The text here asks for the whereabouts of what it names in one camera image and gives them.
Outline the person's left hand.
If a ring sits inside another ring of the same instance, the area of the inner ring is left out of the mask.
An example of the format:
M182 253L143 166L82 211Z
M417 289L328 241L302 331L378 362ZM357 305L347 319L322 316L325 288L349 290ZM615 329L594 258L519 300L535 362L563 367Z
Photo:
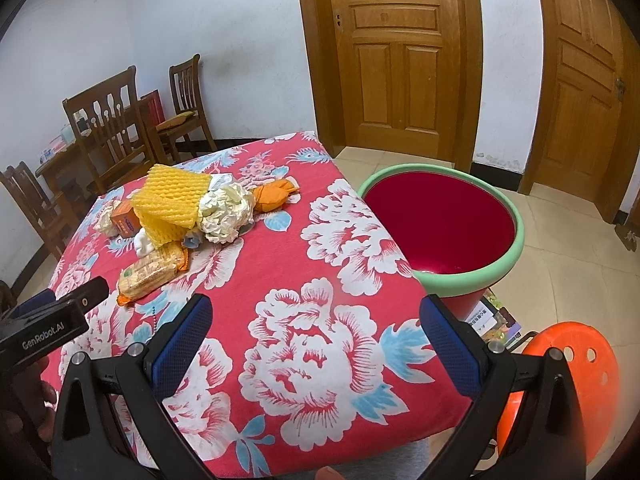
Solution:
M11 443L37 465L50 467L50 447L58 393L42 378L50 358L44 356L17 373L1 374L1 427Z

